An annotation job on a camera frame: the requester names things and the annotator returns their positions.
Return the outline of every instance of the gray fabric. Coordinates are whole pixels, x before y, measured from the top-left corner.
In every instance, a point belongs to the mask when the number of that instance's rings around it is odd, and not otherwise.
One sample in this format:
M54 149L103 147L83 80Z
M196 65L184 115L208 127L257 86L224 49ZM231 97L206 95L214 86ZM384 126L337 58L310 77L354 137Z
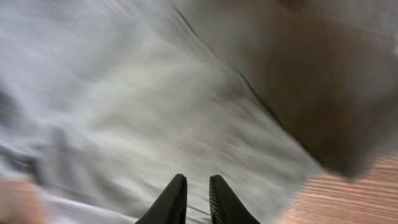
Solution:
M273 46L278 6L259 21L239 1L0 3L2 149L35 161L54 223L134 222L176 173L187 223L209 223L214 174L272 223L319 173L247 82L241 47Z

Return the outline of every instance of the brown object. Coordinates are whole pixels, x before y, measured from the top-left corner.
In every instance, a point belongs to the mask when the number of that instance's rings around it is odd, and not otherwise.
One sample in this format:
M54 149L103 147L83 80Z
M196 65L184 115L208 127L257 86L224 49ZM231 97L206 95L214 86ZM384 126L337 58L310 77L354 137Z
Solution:
M0 223L49 223L39 192L29 179L0 181Z
M324 176L307 185L280 224L398 223L398 157L351 184Z

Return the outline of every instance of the gray garment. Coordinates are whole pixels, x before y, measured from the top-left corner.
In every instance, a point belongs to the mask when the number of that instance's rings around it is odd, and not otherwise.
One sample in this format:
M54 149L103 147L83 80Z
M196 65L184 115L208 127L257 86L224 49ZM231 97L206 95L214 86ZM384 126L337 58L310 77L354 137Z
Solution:
M320 171L236 69L250 68L235 46L263 47L267 32L250 10L219 14L196 0L0 4L1 153L37 164L54 223L134 222L177 173L188 178L187 223L209 223L213 174L272 223Z

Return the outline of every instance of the wooden floor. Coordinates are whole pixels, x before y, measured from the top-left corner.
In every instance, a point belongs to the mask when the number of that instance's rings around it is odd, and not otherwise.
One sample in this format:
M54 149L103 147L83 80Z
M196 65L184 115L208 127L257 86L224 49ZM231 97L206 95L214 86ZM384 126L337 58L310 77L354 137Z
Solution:
M398 157L380 160L364 179L314 180L280 224L398 224Z

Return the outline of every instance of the wood grain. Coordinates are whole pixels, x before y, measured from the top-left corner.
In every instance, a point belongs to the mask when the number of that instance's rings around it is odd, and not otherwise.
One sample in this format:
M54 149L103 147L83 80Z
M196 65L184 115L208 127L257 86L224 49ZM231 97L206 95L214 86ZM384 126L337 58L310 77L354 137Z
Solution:
M381 159L361 180L325 175L311 181L280 224L398 223L398 157Z

